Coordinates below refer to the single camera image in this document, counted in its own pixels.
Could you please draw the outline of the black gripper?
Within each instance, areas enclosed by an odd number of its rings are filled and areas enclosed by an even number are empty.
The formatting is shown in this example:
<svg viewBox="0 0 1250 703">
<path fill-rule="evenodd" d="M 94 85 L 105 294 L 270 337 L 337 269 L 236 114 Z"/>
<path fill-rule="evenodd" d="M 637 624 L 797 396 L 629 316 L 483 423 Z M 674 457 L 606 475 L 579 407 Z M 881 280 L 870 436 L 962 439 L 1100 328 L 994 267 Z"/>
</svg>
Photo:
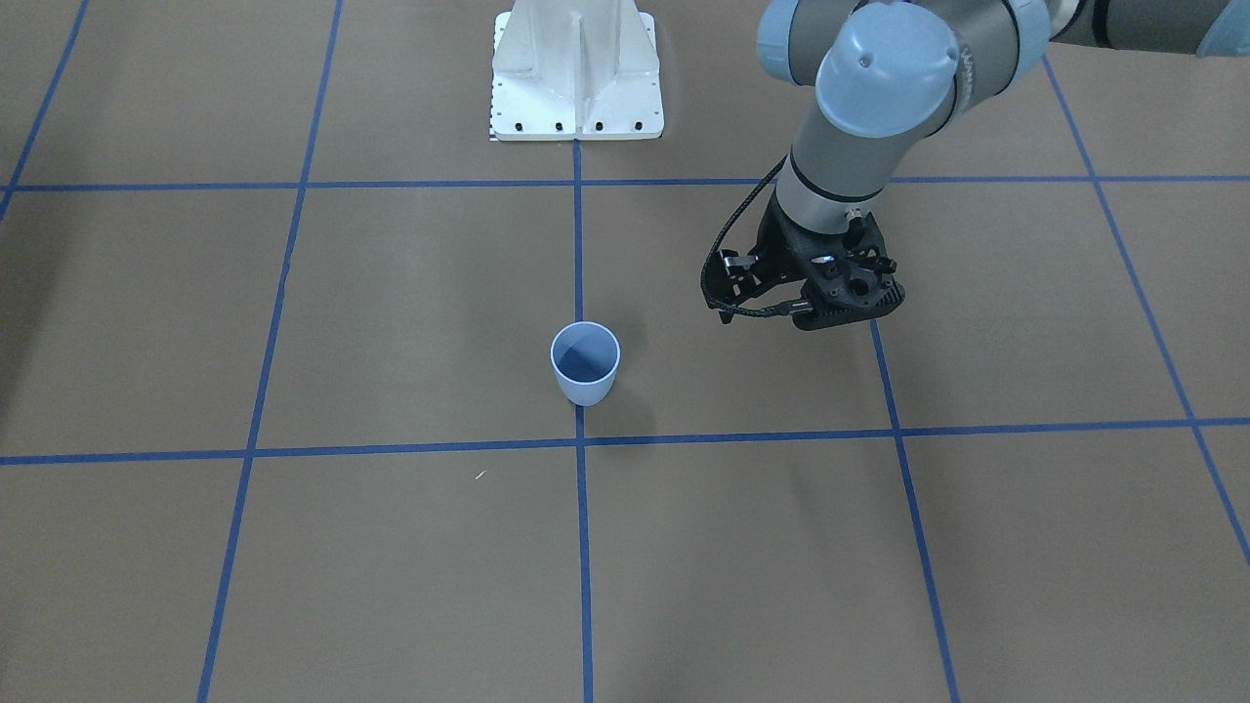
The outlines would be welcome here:
<svg viewBox="0 0 1250 703">
<path fill-rule="evenodd" d="M 755 245 L 741 254 L 722 241 L 745 210 L 738 208 L 716 236 L 716 311 L 724 324 L 734 316 L 790 316 L 795 328 L 816 331 L 902 306 L 898 263 L 874 215 L 852 210 L 848 230 L 821 234 L 799 226 L 770 196 Z"/>
</svg>

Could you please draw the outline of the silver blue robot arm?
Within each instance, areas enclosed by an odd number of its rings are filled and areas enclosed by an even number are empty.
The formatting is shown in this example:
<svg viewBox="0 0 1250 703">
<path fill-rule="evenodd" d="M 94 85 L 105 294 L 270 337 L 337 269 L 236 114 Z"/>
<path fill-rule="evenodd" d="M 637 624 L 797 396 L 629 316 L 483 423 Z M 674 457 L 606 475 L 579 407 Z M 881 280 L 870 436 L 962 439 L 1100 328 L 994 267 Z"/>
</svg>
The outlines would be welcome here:
<svg viewBox="0 0 1250 703">
<path fill-rule="evenodd" d="M 756 31 L 769 76 L 812 89 L 746 253 L 718 234 L 700 290 L 724 324 L 789 316 L 805 331 L 902 306 L 872 214 L 902 156 L 1018 85 L 1052 43 L 1245 58 L 1245 1 L 772 1 Z"/>
</svg>

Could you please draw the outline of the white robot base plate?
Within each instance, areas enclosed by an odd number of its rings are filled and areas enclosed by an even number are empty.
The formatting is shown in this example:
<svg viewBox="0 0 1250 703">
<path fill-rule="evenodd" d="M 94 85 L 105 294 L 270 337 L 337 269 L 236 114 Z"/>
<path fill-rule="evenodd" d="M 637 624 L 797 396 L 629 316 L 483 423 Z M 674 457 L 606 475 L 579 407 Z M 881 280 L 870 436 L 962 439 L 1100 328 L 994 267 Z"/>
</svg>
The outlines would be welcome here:
<svg viewBox="0 0 1250 703">
<path fill-rule="evenodd" d="M 499 143 L 665 133 L 652 14 L 634 1 L 515 1 L 494 19 L 488 135 Z"/>
</svg>

